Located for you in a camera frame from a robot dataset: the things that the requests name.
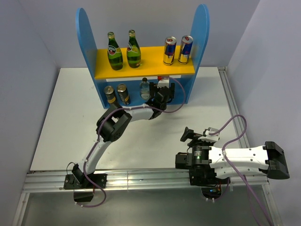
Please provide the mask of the clear water bottle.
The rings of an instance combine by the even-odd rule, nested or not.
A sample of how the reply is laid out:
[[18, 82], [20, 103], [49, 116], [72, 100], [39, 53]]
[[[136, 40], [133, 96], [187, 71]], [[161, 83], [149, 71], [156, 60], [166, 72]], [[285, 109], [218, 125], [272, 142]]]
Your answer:
[[146, 77], [140, 83], [140, 96], [144, 100], [149, 100], [150, 98], [150, 84]]

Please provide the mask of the black can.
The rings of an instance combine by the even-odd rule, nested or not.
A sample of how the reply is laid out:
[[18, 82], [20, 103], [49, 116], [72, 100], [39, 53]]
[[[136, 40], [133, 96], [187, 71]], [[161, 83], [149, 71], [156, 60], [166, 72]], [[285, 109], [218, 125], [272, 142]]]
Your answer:
[[117, 93], [123, 104], [129, 105], [131, 103], [129, 92], [125, 84], [122, 83], [117, 86]]
[[117, 106], [118, 105], [118, 101], [117, 101], [117, 96], [115, 93], [115, 90], [112, 86], [108, 85], [104, 88], [103, 90], [105, 96], [106, 96], [106, 108], [109, 108], [111, 106]]

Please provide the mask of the green glass bottle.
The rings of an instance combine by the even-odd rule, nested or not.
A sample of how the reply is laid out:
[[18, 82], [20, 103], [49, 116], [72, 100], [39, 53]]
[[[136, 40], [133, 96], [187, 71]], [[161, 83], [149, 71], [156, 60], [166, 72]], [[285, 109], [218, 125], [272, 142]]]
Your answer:
[[129, 30], [127, 46], [127, 62], [131, 68], [137, 68], [141, 64], [141, 50], [136, 40], [135, 31]]
[[114, 32], [108, 32], [107, 56], [113, 70], [120, 70], [123, 67], [123, 56], [119, 45], [115, 40]]

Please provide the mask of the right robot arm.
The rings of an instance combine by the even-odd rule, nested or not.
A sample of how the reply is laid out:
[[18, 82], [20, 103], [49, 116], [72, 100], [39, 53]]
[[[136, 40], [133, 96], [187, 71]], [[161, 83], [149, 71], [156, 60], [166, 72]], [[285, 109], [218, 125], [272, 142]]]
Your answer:
[[190, 182], [203, 186], [221, 182], [237, 175], [265, 175], [267, 178], [289, 179], [284, 150], [275, 142], [267, 141], [264, 145], [253, 148], [230, 148], [223, 151], [215, 147], [219, 132], [207, 128], [202, 134], [185, 128], [180, 141], [190, 139], [191, 152], [179, 152], [175, 157], [176, 169], [188, 170]]

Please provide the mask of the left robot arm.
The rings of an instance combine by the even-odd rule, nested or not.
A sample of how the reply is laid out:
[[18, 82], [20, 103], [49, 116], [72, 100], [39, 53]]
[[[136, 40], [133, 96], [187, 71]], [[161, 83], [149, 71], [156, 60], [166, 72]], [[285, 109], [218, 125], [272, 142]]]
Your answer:
[[129, 123], [155, 119], [166, 110], [167, 104], [174, 98], [175, 84], [164, 84], [165, 81], [169, 80], [150, 83], [150, 99], [142, 105], [124, 108], [114, 103], [110, 106], [96, 124], [96, 143], [79, 163], [74, 164], [71, 174], [66, 175], [66, 184], [89, 187], [100, 158], [109, 145], [123, 135]]

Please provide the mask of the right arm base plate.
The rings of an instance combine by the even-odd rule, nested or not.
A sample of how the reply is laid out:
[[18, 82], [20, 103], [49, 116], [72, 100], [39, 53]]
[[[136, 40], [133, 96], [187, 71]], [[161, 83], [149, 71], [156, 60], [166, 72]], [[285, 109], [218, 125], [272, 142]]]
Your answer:
[[230, 178], [220, 179], [217, 177], [214, 170], [196, 171], [189, 170], [190, 185], [201, 187], [212, 187], [216, 185], [224, 185], [229, 182]]

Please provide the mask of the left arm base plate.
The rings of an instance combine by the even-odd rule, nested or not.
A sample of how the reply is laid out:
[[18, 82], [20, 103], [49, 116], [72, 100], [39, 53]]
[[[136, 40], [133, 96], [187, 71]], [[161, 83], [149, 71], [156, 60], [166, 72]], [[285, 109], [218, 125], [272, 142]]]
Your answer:
[[[107, 174], [88, 174], [90, 180], [97, 184], [101, 188], [106, 187]], [[84, 173], [79, 169], [78, 164], [74, 164], [71, 173], [65, 176], [64, 190], [74, 190], [74, 189], [92, 189], [96, 188], [84, 175]]]

